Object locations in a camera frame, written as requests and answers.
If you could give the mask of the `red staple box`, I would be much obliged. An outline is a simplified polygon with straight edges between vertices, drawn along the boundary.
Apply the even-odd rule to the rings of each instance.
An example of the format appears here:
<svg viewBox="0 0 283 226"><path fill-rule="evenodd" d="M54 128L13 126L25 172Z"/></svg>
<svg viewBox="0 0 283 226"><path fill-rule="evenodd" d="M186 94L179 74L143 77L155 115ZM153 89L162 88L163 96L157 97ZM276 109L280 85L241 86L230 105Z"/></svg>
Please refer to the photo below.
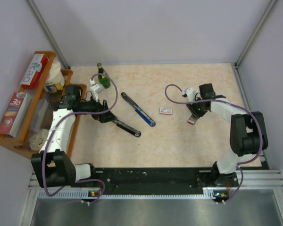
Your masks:
<svg viewBox="0 0 283 226"><path fill-rule="evenodd" d="M172 115L173 109L172 108L168 108L168 107L161 107L159 110L160 114L164 114L164 115Z"/></svg>

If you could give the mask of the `blue stapler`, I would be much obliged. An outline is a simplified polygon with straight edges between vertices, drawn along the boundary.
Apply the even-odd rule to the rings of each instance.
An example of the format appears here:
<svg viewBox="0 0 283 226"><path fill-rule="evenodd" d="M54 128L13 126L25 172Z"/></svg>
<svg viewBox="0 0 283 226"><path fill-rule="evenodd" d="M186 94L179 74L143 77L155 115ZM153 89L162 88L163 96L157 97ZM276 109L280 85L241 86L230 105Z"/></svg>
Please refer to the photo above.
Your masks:
<svg viewBox="0 0 283 226"><path fill-rule="evenodd" d="M125 92L121 93L121 97L129 104L131 105L135 112L150 126L154 127L156 126L156 122L148 115L146 114Z"/></svg>

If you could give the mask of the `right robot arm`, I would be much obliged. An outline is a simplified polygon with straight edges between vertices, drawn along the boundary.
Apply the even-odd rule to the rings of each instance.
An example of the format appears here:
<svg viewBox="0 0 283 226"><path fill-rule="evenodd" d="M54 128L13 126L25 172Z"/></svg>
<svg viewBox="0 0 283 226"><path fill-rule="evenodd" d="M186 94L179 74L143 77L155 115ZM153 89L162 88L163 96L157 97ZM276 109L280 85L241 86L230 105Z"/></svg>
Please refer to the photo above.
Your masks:
<svg viewBox="0 0 283 226"><path fill-rule="evenodd" d="M229 151L213 164L209 182L222 186L236 171L239 163L250 161L259 150L267 149L268 138L261 112L248 112L230 103L225 96L215 93L211 83L200 85L199 93L193 88L187 88L182 96L190 102L186 105L191 112L189 124L194 125L207 112L215 113L230 123Z"/></svg>

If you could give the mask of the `red staple tray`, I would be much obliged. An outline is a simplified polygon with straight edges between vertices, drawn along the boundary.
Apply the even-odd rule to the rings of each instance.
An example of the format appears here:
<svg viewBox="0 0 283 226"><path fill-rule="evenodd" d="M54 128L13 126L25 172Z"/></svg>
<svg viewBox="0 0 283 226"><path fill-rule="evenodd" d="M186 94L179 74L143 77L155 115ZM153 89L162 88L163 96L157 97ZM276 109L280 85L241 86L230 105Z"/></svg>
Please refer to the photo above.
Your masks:
<svg viewBox="0 0 283 226"><path fill-rule="evenodd" d="M197 117L194 117L193 115L188 119L188 123L190 125L195 125L195 123L197 122L198 118Z"/></svg>

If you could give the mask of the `black stapler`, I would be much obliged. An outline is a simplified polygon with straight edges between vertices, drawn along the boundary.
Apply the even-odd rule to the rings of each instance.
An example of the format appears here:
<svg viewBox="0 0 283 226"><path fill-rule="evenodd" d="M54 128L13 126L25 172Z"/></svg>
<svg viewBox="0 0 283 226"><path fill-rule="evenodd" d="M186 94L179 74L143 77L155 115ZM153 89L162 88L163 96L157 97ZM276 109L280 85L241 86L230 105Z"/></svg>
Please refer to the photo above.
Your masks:
<svg viewBox="0 0 283 226"><path fill-rule="evenodd" d="M123 129L124 131L128 132L129 134L135 136L135 137L140 137L141 132L128 126L127 124L123 123L122 121L116 119L113 121L119 128Z"/></svg>

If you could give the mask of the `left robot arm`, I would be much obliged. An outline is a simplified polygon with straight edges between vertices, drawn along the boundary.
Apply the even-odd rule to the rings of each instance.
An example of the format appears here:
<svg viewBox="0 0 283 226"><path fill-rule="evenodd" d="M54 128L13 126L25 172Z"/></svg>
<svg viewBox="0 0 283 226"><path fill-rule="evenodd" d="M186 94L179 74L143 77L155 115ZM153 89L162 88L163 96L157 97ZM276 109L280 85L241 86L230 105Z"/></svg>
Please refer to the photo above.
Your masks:
<svg viewBox="0 0 283 226"><path fill-rule="evenodd" d="M83 89L80 86L65 86L61 100L54 104L52 124L45 143L39 153L31 158L40 187L74 186L78 181L91 187L97 183L94 166L91 163L73 164L67 150L76 113L92 114L100 122L105 122L105 116L112 115L107 102L98 100L98 94L103 89L100 84L92 85L91 99L83 101Z"/></svg>

